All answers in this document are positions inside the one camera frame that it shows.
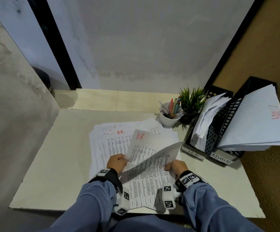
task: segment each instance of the blue sleeve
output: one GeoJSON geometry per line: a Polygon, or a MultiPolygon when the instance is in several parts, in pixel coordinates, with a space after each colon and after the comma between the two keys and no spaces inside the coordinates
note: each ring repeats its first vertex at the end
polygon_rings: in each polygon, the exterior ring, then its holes
{"type": "Polygon", "coordinates": [[[109,181],[95,181],[83,185],[76,202],[43,232],[96,231],[99,223],[107,226],[113,206],[116,203],[116,190],[109,181]]]}
{"type": "Polygon", "coordinates": [[[212,186],[196,183],[189,186],[182,197],[185,216],[196,229],[203,232],[263,231],[242,216],[228,202],[218,197],[212,186]]]}

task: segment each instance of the file holder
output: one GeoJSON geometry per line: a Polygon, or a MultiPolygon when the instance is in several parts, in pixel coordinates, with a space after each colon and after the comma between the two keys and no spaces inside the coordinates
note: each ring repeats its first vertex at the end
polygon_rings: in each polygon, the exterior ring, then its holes
{"type": "MultiPolygon", "coordinates": [[[[209,126],[205,151],[203,152],[190,144],[193,128],[182,146],[182,151],[185,151],[201,160],[207,158],[220,166],[229,165],[238,158],[241,158],[244,151],[222,151],[219,150],[217,146],[238,107],[240,106],[244,96],[270,84],[272,84],[277,90],[277,84],[275,82],[250,76],[233,97],[232,91],[211,85],[207,91],[207,98],[226,93],[224,97],[231,97],[231,100],[216,114],[209,126]]],[[[199,115],[194,120],[193,125],[196,124],[199,115]]]]}

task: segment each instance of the black wall trim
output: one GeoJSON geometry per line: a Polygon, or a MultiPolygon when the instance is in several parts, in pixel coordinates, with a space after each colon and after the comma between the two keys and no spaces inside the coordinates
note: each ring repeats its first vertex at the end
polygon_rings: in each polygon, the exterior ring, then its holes
{"type": "Polygon", "coordinates": [[[28,2],[70,89],[82,88],[47,0],[28,2]]]}
{"type": "Polygon", "coordinates": [[[242,38],[243,34],[246,32],[247,28],[249,27],[250,23],[252,22],[254,16],[260,9],[261,5],[263,4],[265,0],[255,0],[250,8],[250,10],[247,12],[245,18],[243,19],[240,27],[238,28],[236,34],[234,35],[233,39],[229,43],[229,46],[225,50],[222,58],[220,59],[219,63],[215,67],[214,71],[212,72],[209,80],[207,81],[206,85],[204,88],[208,88],[210,85],[213,84],[215,81],[216,77],[219,75],[220,71],[226,64],[227,60],[229,59],[232,51],[235,49],[236,45],[242,38]]]}

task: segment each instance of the black plant pot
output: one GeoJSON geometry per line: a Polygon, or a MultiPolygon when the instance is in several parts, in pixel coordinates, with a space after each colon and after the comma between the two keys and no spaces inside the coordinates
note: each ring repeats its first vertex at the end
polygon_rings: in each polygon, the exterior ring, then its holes
{"type": "Polygon", "coordinates": [[[192,119],[194,119],[197,116],[197,114],[191,114],[191,115],[184,115],[181,117],[180,122],[185,125],[189,125],[192,119]]]}

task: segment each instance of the potted plant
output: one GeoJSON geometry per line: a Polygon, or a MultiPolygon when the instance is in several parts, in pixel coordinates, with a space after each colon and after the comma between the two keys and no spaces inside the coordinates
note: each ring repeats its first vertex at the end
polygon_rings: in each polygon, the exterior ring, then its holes
{"type": "Polygon", "coordinates": [[[206,101],[206,92],[199,87],[198,89],[193,88],[192,92],[188,87],[183,88],[183,90],[180,88],[180,90],[181,107],[186,112],[181,117],[180,122],[182,124],[189,124],[201,112],[206,101]]]}

